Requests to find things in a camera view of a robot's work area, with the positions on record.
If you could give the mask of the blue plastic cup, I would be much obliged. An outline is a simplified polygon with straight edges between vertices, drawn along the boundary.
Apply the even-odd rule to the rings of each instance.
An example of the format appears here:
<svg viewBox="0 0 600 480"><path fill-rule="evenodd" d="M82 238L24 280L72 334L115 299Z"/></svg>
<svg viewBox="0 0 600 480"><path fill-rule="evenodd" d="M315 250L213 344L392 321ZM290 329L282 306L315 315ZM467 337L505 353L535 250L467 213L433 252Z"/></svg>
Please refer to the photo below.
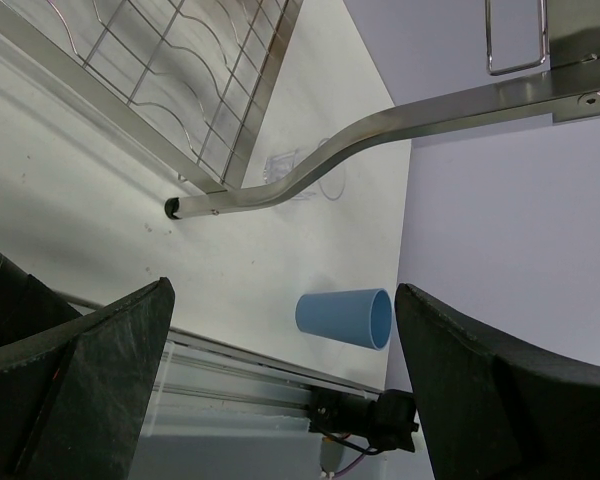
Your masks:
<svg viewBox="0 0 600 480"><path fill-rule="evenodd" d="M301 332L375 351L388 344L392 320L393 304L384 289L305 294L295 309Z"/></svg>

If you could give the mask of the aluminium rail frame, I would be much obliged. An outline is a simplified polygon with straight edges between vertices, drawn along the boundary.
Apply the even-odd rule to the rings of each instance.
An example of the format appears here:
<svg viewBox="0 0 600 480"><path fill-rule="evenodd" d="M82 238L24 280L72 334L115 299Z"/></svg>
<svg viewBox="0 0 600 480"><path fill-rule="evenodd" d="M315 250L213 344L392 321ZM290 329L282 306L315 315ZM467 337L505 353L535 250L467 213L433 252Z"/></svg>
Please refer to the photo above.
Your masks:
<svg viewBox="0 0 600 480"><path fill-rule="evenodd" d="M131 479L383 479L367 455L310 430L314 388L375 400L373 387L176 328L159 363Z"/></svg>

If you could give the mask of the clear glass tumbler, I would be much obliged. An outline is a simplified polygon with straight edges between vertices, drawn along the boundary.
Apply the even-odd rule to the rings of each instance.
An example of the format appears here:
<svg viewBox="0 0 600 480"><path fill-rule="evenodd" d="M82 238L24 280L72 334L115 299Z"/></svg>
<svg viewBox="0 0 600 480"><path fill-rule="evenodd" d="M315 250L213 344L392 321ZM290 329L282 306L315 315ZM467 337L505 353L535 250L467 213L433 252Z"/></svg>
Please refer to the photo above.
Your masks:
<svg viewBox="0 0 600 480"><path fill-rule="evenodd" d="M317 148L325 144L329 137L322 138L316 143L306 144L284 153L269 156L263 168L263 179L266 184L272 184L283 179L295 167L300 165ZM346 187L346 167L334 167L321 178L292 197L293 201L311 200L316 196L323 196L326 200L334 202L339 200Z"/></svg>

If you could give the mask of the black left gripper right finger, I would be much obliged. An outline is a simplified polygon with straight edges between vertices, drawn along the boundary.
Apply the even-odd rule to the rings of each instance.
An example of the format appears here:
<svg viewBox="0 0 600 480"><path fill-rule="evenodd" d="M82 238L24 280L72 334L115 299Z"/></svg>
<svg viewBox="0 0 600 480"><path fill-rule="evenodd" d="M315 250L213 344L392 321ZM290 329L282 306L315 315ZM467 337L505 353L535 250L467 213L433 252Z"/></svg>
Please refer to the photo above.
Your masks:
<svg viewBox="0 0 600 480"><path fill-rule="evenodd" d="M409 284L399 338L438 479L600 479L600 366L542 349Z"/></svg>

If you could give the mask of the stainless steel dish rack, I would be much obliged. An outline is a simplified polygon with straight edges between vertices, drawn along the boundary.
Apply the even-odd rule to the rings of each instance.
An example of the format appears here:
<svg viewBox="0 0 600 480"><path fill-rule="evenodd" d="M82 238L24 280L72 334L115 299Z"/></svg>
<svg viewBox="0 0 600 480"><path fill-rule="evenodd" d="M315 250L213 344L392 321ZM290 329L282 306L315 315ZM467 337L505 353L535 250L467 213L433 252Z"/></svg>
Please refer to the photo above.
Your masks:
<svg viewBox="0 0 600 480"><path fill-rule="evenodd" d="M537 60L494 83L395 106L344 128L283 178L244 178L290 44L298 1L0 1L0 55L197 189L171 219L257 210L376 145L522 118L600 116L600 1L538 3Z"/></svg>

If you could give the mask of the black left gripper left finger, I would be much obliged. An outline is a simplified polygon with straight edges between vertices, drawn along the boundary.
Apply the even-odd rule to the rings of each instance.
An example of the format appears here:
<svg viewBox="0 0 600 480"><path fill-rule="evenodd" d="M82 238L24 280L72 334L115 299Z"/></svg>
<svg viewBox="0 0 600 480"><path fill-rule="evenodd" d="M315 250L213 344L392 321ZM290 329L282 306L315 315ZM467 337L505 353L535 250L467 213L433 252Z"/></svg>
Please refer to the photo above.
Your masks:
<svg viewBox="0 0 600 480"><path fill-rule="evenodd" d="M162 277L0 347L0 479L125 479L167 339Z"/></svg>

